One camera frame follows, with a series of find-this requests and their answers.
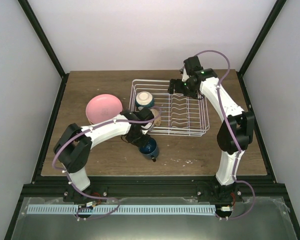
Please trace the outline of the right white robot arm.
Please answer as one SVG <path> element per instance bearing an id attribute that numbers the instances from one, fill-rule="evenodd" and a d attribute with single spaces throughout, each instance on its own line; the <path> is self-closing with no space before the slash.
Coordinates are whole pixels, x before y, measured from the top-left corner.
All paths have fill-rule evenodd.
<path id="1" fill-rule="evenodd" d="M 207 99 L 221 120 L 216 137 L 221 157 L 211 190 L 213 198 L 222 202 L 234 192 L 239 163 L 253 141 L 255 115 L 230 97 L 222 85 L 224 78 L 211 68 L 203 68 L 198 56 L 184 60 L 180 73 L 181 79 L 170 80 L 168 93 Z"/>

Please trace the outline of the dark blue mug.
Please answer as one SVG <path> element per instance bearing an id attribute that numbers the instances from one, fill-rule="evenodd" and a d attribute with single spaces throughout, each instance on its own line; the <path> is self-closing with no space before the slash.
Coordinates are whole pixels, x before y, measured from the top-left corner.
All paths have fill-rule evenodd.
<path id="1" fill-rule="evenodd" d="M 138 150 L 145 159 L 151 160 L 154 163 L 157 161 L 157 158 L 160 154 L 158 144 L 152 137 L 148 140 L 145 146 L 140 147 Z"/>

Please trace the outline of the cream shallow bowl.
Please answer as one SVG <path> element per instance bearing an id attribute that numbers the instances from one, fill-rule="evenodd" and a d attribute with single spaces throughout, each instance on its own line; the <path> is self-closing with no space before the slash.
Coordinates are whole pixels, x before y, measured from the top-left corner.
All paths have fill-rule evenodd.
<path id="1" fill-rule="evenodd" d="M 154 127 L 160 126 L 162 123 L 162 117 L 161 117 L 160 112 L 155 108 L 151 108 L 150 111 L 152 112 L 152 114 L 155 118 L 155 120 L 153 121 L 153 126 Z"/>

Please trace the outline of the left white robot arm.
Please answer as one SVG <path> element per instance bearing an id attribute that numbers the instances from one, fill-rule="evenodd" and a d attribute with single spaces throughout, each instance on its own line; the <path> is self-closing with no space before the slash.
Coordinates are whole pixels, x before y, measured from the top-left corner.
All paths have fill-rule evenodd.
<path id="1" fill-rule="evenodd" d="M 79 201 L 89 199 L 107 200 L 108 197 L 92 195 L 91 181 L 86 172 L 86 164 L 91 150 L 114 137 L 144 148 L 150 141 L 149 131 L 161 117 L 161 109 L 144 107 L 135 112 L 124 110 L 115 117 L 92 125 L 70 124 L 56 143 L 53 151 L 52 167 L 66 174 L 68 184 L 73 187 Z"/>

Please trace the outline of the white wire dish rack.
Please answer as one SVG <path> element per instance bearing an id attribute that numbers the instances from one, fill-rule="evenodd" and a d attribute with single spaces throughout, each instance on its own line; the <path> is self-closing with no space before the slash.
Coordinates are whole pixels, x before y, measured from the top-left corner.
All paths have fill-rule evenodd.
<path id="1" fill-rule="evenodd" d="M 161 109 L 161 123 L 150 133 L 162 136 L 201 137 L 210 129 L 207 101 L 168 93 L 168 80 L 134 79 L 131 84 L 129 110 L 138 112 L 137 94 L 149 92 L 154 105 Z"/>

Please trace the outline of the cream and blue bowl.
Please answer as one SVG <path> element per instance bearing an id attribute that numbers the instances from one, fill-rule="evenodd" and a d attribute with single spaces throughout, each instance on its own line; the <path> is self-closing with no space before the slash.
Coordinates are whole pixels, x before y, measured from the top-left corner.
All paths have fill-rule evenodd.
<path id="1" fill-rule="evenodd" d="M 135 106 L 138 110 L 142 108 L 151 108 L 155 105 L 153 95 L 148 91 L 141 91 L 135 97 Z"/>

